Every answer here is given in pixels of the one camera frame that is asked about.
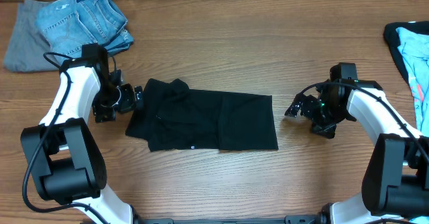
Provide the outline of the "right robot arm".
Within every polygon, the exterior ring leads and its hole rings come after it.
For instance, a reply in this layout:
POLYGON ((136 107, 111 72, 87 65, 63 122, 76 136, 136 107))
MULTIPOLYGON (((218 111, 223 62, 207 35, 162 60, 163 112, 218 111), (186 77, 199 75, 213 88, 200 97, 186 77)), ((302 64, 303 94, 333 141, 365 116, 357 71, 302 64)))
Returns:
POLYGON ((410 223, 428 215, 428 138, 406 123, 373 80, 327 80, 314 88, 318 97, 298 93, 285 114, 305 116, 311 132, 328 139, 341 121, 358 121, 374 145, 361 192, 327 204, 316 223, 410 223))

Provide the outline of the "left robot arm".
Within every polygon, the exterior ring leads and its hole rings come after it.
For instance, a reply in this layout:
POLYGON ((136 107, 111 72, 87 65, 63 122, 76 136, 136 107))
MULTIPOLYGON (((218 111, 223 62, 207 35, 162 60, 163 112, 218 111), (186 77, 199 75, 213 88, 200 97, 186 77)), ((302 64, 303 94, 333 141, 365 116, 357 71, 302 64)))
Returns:
POLYGON ((83 45, 79 58, 63 58, 50 110, 21 133, 23 201, 38 213, 74 208, 93 223, 143 223, 107 184, 105 161, 88 128, 90 114, 100 123, 142 109, 143 89, 125 84, 119 69, 110 72, 110 56, 98 44, 83 45))

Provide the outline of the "black polo shirt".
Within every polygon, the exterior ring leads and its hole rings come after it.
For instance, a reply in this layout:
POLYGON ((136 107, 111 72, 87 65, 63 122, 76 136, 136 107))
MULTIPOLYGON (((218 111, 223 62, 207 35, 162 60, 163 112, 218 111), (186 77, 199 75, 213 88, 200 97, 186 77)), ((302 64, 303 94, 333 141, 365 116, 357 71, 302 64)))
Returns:
POLYGON ((150 151, 277 150, 272 97, 190 89, 149 79, 125 131, 150 151))

